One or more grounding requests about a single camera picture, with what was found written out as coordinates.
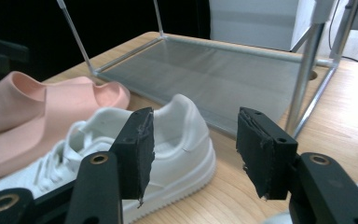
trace table surface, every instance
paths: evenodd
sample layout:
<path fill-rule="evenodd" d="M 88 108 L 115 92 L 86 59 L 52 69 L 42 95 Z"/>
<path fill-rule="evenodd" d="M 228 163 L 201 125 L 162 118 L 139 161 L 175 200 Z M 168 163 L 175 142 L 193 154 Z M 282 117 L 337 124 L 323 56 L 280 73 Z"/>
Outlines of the table surface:
<path fill-rule="evenodd" d="M 97 66 L 103 65 L 157 36 L 155 32 L 140 35 L 91 61 Z M 324 76 L 323 68 L 317 68 L 316 72 L 318 77 L 309 82 L 305 102 L 310 100 Z M 104 83 L 90 74 L 85 63 L 45 82 L 78 76 L 91 77 L 97 84 Z M 139 94 L 131 94 L 129 110 L 147 106 L 161 107 Z M 278 123 L 282 128 L 286 118 L 287 112 Z M 264 201 L 257 197 L 254 185 L 241 168 L 243 162 L 236 152 L 235 139 L 213 129 L 211 138 L 217 155 L 216 172 L 211 183 L 193 195 L 138 220 L 138 223 L 260 223 L 287 209 L 288 200 Z M 297 142 L 299 154 L 317 152 L 330 156 L 358 183 L 358 63 L 340 63 Z"/>

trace shoe sole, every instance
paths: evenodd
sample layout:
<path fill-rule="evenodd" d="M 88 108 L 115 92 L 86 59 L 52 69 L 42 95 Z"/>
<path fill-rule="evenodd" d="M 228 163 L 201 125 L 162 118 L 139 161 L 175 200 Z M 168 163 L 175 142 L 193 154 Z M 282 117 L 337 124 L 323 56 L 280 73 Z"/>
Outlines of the shoe sole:
<path fill-rule="evenodd" d="M 208 153 L 197 168 L 171 183 L 162 191 L 145 195 L 143 206 L 137 208 L 139 203 L 137 201 L 132 203 L 129 208 L 130 211 L 126 211 L 124 214 L 124 223 L 132 223 L 204 188 L 212 180 L 216 167 L 212 140 L 209 139 L 209 141 Z"/>

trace shoelace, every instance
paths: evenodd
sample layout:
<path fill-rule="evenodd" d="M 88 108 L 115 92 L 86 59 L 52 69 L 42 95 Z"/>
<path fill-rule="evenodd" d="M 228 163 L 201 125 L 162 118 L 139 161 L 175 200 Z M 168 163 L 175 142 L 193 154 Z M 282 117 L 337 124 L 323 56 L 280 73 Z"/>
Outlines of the shoelace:
<path fill-rule="evenodd" d="M 82 159 L 93 153 L 92 146 L 100 142 L 113 144 L 115 139 L 107 136 L 95 136 L 94 132 L 82 133 L 81 128 L 85 126 L 86 121 L 75 122 L 65 140 L 59 142 L 45 157 L 40 159 L 38 170 L 34 178 L 34 185 L 40 191 L 46 192 L 51 190 L 52 186 L 57 186 L 64 179 L 64 174 L 60 172 L 63 166 L 66 166 L 73 175 L 76 175 Z M 74 133 L 81 133 L 83 147 L 71 148 L 71 140 Z"/>

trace white sneaker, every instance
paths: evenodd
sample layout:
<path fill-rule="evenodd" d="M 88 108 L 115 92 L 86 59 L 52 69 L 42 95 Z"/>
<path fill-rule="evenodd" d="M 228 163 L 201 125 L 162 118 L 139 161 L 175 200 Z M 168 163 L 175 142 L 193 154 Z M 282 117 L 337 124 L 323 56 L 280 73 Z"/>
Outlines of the white sneaker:
<path fill-rule="evenodd" d="M 45 157 L 0 180 L 0 190 L 27 188 L 38 198 L 76 179 L 81 160 L 107 151 L 132 112 L 101 108 L 88 121 L 72 125 L 65 141 Z M 155 160 L 144 204 L 123 200 L 124 222 L 129 223 L 185 198 L 213 177 L 215 155 L 208 127 L 194 103 L 175 95 L 154 112 Z"/>

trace pink slide sandal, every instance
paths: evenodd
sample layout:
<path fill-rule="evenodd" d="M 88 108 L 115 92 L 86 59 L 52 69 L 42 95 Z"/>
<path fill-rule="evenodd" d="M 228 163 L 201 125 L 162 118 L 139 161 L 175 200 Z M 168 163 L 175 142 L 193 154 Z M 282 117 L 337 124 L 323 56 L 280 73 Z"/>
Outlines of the pink slide sandal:
<path fill-rule="evenodd" d="M 63 139 L 73 122 L 98 108 L 127 108 L 130 92 L 117 82 L 46 87 L 44 113 L 0 135 L 0 177 L 28 165 Z"/>
<path fill-rule="evenodd" d="M 21 73 L 11 72 L 0 81 L 0 132 L 43 114 L 47 86 L 92 83 L 76 77 L 59 83 L 43 84 Z"/>

